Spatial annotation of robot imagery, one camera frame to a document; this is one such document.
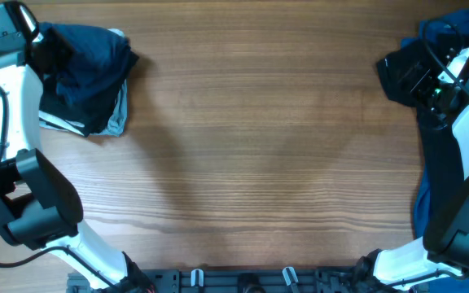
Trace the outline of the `black t-shirt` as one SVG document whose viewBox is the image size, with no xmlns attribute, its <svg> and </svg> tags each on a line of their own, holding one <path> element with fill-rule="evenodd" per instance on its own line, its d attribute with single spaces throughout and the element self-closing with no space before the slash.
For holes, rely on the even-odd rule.
<svg viewBox="0 0 469 293">
<path fill-rule="evenodd" d="M 413 228 L 415 237 L 420 238 L 464 180 L 452 123 L 469 98 L 458 86 L 439 80 L 442 70 L 420 38 L 405 42 L 375 66 L 387 99 L 416 111 L 424 171 L 413 207 Z"/>
</svg>

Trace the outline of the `blue denim shorts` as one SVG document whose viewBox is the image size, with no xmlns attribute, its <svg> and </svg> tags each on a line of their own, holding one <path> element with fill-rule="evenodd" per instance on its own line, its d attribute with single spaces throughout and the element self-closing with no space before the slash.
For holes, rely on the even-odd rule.
<svg viewBox="0 0 469 293">
<path fill-rule="evenodd" d="M 106 28 L 48 22 L 39 28 L 46 41 L 65 41 L 72 50 L 66 59 L 55 52 L 57 64 L 45 77 L 45 91 L 67 104 L 83 103 L 111 86 L 121 86 L 138 61 L 129 40 Z"/>
</svg>

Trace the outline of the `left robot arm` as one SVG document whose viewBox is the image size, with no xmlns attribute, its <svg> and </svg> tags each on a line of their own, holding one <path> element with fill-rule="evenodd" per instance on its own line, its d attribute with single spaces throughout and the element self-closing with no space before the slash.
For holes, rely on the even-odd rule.
<svg viewBox="0 0 469 293">
<path fill-rule="evenodd" d="M 0 236 L 26 246 L 32 260 L 60 258 L 92 291 L 152 292 L 142 270 L 84 221 L 77 190 L 42 154 L 41 74 L 49 63 L 39 33 L 24 3 L 0 3 Z"/>
</svg>

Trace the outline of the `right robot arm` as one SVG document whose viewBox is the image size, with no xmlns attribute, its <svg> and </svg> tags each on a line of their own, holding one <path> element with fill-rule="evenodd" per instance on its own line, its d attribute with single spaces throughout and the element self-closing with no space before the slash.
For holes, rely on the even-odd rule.
<svg viewBox="0 0 469 293">
<path fill-rule="evenodd" d="M 335 279 L 351 292 L 469 292 L 469 48 L 441 58 L 415 44 L 377 71 L 387 97 L 417 112 L 426 195 L 414 240 L 373 251 Z"/>
</svg>

